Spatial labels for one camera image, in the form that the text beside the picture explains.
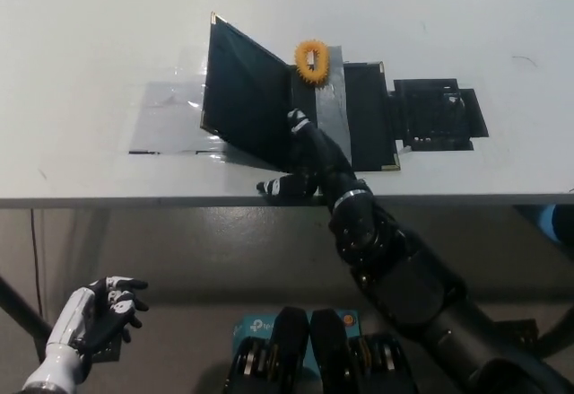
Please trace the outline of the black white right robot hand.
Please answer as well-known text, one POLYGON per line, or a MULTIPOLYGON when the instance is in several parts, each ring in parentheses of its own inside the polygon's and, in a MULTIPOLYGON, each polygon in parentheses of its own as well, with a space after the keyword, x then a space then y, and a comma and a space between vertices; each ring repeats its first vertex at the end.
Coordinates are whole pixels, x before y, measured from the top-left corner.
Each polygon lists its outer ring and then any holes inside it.
POLYGON ((331 212, 351 200, 372 203, 372 191, 357 178, 339 144, 301 109, 289 111, 287 121, 293 143, 292 172, 257 183, 259 194, 287 200, 308 199, 318 193, 331 212))

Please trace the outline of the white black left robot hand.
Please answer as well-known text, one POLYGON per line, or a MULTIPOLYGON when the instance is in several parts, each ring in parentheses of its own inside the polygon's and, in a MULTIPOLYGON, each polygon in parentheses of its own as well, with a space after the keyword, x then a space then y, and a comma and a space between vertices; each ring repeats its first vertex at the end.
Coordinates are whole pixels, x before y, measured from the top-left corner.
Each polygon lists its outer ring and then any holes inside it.
POLYGON ((106 276, 75 290, 62 309, 48 345, 70 346, 92 357, 111 343, 130 343, 130 328, 141 328, 138 312, 149 310, 136 294, 148 283, 128 276, 106 276))

